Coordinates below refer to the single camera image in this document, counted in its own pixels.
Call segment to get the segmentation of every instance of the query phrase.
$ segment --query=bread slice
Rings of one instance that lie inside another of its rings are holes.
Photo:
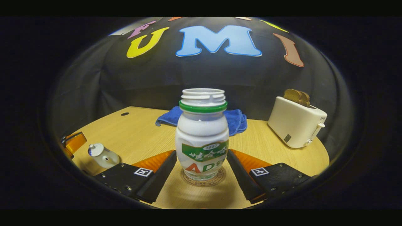
[[[287,89],[285,90],[283,97],[305,107],[310,107],[310,96],[305,92],[295,89]]]

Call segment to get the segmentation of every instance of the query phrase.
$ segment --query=foam letter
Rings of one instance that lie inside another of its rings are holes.
[[[234,18],[242,19],[242,20],[247,20],[247,21],[252,21],[252,19],[246,17],[246,16],[234,16]]]
[[[180,30],[184,33],[182,48],[176,52],[176,56],[192,56],[201,53],[197,48],[197,40],[211,52],[216,53],[222,44],[228,39],[229,46],[225,51],[229,54],[261,56],[262,52],[255,48],[250,37],[248,27],[228,25],[218,33],[212,32],[203,26],[186,27]]]
[[[278,26],[276,26],[276,25],[273,25],[273,24],[271,24],[270,22],[266,22],[266,21],[263,21],[263,20],[260,20],[260,21],[265,22],[266,24],[268,24],[268,25],[271,26],[271,27],[274,27],[274,28],[276,28],[276,29],[279,29],[279,30],[281,30],[281,31],[284,31],[284,32],[286,32],[286,33],[289,33],[288,31],[283,30],[282,28],[280,28],[280,27],[278,27]]]
[[[149,27],[151,24],[153,24],[153,23],[155,23],[155,22],[156,22],[156,21],[152,21],[152,22],[149,22],[149,23],[147,23],[147,24],[144,24],[144,25],[142,25],[142,26],[137,27],[136,29],[134,29],[133,33],[132,33],[132,34],[130,35],[130,37],[128,37],[127,39],[130,39],[130,38],[132,38],[132,37],[134,37],[134,36],[140,34],[141,31],[145,30],[147,27]]]
[[[298,67],[304,67],[304,63],[299,57],[299,53],[297,52],[297,49],[295,47],[295,43],[288,39],[283,37],[282,35],[278,35],[273,33],[276,37],[278,37],[281,41],[283,46],[285,47],[286,50],[286,55],[284,55],[285,60],[293,65],[296,65]]]
[[[139,56],[141,54],[146,53],[148,50],[152,49],[159,41],[160,37],[162,36],[163,32],[165,30],[169,29],[169,27],[161,28],[159,30],[156,30],[151,33],[152,38],[149,41],[149,43],[142,47],[138,48],[139,44],[141,43],[141,40],[144,39],[147,35],[141,36],[131,42],[130,48],[127,50],[127,57],[128,58],[134,58],[136,56]]]
[[[174,20],[177,20],[177,19],[182,18],[182,17],[183,16],[174,16],[174,17],[170,18],[168,21],[174,21]]]

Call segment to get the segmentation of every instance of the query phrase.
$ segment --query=white toaster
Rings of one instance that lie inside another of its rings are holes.
[[[311,106],[276,97],[268,125],[291,148],[301,148],[313,142],[324,122],[327,113]]]

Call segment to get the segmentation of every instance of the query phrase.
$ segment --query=circular coaster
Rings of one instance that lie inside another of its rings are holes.
[[[185,173],[184,170],[181,170],[181,178],[183,178],[183,180],[185,182],[187,182],[188,184],[191,184],[193,186],[197,186],[197,187],[210,187],[210,186],[215,186],[219,183],[221,183],[226,177],[226,171],[223,167],[221,167],[218,170],[218,174],[216,176],[214,176],[212,179],[206,180],[206,181],[195,181],[193,179],[191,179],[190,177],[188,177]]]

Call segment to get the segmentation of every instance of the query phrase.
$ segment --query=pink letter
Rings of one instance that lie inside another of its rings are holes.
[[[127,39],[130,39],[130,38],[132,38],[132,37],[134,37],[134,36],[140,34],[141,31],[145,30],[147,27],[149,27],[151,24],[153,24],[153,23],[155,23],[155,22],[156,22],[156,21],[152,21],[152,22],[149,22],[149,23],[147,23],[147,24],[144,24],[144,25],[142,25],[142,26],[137,27],[137,28],[133,31],[133,33],[130,35],[130,37],[128,37]]]
[[[234,16],[234,18],[242,19],[242,20],[247,20],[247,21],[252,21],[252,19],[246,17],[246,16]]]

